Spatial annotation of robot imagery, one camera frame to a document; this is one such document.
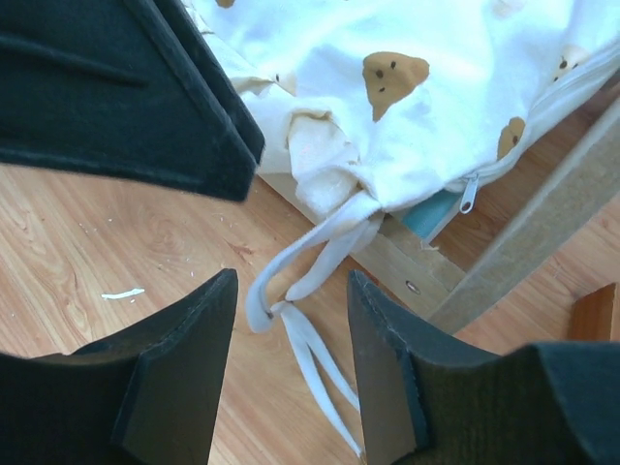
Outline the wooden striped pet bed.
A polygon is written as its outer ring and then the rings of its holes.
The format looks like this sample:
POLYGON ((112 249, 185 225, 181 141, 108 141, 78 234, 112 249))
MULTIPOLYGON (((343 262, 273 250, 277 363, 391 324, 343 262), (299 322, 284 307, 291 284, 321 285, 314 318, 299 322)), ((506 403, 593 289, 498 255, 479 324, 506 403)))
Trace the wooden striped pet bed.
POLYGON ((456 333, 495 306, 619 191, 619 78, 585 103, 599 118, 540 189, 463 270, 387 219, 350 257, 429 323, 456 333))

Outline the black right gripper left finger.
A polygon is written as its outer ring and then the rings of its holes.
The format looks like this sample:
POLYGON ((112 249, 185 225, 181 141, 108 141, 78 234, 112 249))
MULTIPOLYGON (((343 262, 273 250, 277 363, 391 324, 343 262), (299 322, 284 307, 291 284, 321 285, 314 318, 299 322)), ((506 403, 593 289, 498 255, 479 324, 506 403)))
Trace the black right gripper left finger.
POLYGON ((2 355, 2 462, 206 463, 237 291, 225 269, 72 354, 2 355))

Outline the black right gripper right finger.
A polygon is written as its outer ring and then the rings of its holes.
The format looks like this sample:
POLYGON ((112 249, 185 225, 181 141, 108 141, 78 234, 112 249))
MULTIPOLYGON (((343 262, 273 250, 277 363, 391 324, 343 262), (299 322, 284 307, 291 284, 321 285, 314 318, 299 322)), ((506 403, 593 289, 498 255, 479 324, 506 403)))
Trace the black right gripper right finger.
POLYGON ((371 464, 615 464, 619 347, 541 342, 498 356, 423 320, 364 273, 348 317, 371 464))

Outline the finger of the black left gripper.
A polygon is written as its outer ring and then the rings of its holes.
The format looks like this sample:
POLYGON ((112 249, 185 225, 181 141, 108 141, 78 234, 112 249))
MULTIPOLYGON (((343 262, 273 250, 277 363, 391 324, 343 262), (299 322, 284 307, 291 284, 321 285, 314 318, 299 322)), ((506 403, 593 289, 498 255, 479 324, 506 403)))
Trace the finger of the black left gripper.
POLYGON ((242 202, 264 136, 179 1, 5 1, 1 160, 242 202))

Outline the large bear print cushion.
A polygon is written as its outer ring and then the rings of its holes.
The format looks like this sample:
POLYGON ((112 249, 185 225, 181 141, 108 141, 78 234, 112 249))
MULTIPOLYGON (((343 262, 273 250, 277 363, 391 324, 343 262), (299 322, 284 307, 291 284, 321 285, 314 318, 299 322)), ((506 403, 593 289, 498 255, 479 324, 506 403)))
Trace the large bear print cushion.
POLYGON ((442 190, 472 202, 619 67, 615 1, 189 1, 258 123, 260 173, 287 173, 318 224, 250 286, 252 331, 282 321, 319 407, 357 395, 297 303, 387 214, 442 190))

